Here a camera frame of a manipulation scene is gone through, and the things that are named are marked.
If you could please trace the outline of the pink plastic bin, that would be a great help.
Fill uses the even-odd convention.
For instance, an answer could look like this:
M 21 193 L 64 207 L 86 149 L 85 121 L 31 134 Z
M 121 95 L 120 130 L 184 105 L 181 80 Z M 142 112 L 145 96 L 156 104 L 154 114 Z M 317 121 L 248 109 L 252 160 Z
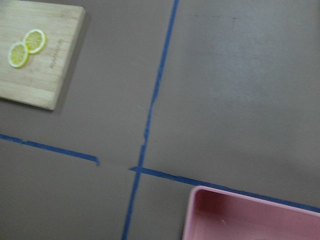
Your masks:
M 184 240 L 318 240 L 318 212 L 206 186 L 189 196 Z

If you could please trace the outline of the lemon slice upper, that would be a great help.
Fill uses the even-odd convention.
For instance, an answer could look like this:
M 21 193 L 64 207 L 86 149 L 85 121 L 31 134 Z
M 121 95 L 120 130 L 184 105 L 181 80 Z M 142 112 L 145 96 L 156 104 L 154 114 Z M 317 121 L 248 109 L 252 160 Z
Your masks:
M 29 54 L 39 53 L 46 45 L 47 37 L 40 29 L 31 29 L 23 37 L 23 42 L 27 46 Z

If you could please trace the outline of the wooden cutting board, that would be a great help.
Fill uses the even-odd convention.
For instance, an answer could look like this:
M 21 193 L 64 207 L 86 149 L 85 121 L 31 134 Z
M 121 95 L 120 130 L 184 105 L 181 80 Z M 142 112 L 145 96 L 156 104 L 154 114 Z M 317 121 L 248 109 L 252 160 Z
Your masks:
M 0 2 L 0 96 L 54 110 L 64 84 L 86 11 L 82 6 L 2 0 Z M 15 68 L 8 54 L 32 29 L 46 36 L 44 48 Z

